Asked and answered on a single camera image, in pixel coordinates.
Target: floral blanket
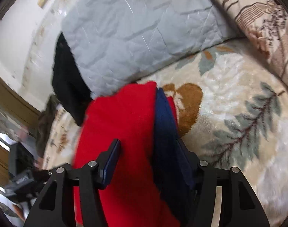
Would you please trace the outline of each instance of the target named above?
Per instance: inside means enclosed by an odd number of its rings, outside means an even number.
[[[271,226],[279,226],[288,215],[288,89],[265,65],[247,39],[237,39],[140,83],[156,81],[173,96],[188,149],[215,167],[242,169]]]
[[[42,169],[51,170],[65,163],[71,164],[77,148],[80,127],[63,108],[58,108],[46,145]]]

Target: navy blue cloth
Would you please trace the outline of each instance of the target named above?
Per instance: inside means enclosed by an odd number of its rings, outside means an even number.
[[[152,167],[154,183],[172,214],[185,226],[191,216],[194,193],[186,185],[177,156],[178,131],[168,100],[160,88],[156,94],[154,150]]]

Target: gray blanket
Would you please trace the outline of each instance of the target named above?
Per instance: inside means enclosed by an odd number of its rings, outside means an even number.
[[[238,35],[210,0],[79,0],[62,27],[93,98]]]

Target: red towel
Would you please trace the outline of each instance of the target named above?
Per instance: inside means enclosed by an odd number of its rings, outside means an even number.
[[[170,109],[172,111],[173,117],[175,118],[175,124],[176,124],[176,126],[178,128],[178,117],[177,117],[177,111],[175,109],[175,102],[174,102],[172,96],[168,96],[167,100],[168,100]]]
[[[74,168],[80,168],[121,140],[122,151],[112,181],[100,191],[109,227],[179,227],[153,183],[156,83],[130,84],[116,95],[91,102],[79,140]],[[82,223],[78,188],[76,219]]]

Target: fabric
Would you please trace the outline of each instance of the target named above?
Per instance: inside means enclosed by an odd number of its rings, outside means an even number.
[[[85,110],[91,101],[90,90],[80,75],[62,33],[56,46],[52,87],[63,107],[73,116],[78,126],[81,126]]]
[[[51,170],[65,163],[72,163],[78,145],[80,127],[73,117],[59,106],[52,123],[44,153],[42,169]]]
[[[210,0],[79,0],[63,34],[92,98],[238,36]]]
[[[179,138],[175,106],[172,97],[167,99],[163,90],[156,94],[153,175],[161,199],[163,199],[173,215],[186,226],[191,216],[191,203],[194,195],[186,185],[176,155],[176,140]]]
[[[267,65],[248,39],[237,39],[139,83],[156,81],[173,97],[187,148],[216,167],[239,167],[277,227],[288,215],[288,89]]]
[[[153,183],[150,161],[155,100],[155,82],[130,84],[116,95],[92,101],[86,111],[74,168],[96,159],[115,138],[122,146],[110,185],[99,191],[109,227],[180,226]],[[75,199],[76,220],[80,223],[78,188]]]
[[[288,14],[274,0],[215,0],[288,86]]]
[[[44,152],[46,148],[46,144],[49,138],[50,129],[52,123],[55,119],[57,113],[57,106],[59,104],[59,100],[56,95],[50,95],[49,100],[46,104],[46,108],[38,118],[38,129],[35,140],[35,147],[38,153],[38,156],[43,158]]]

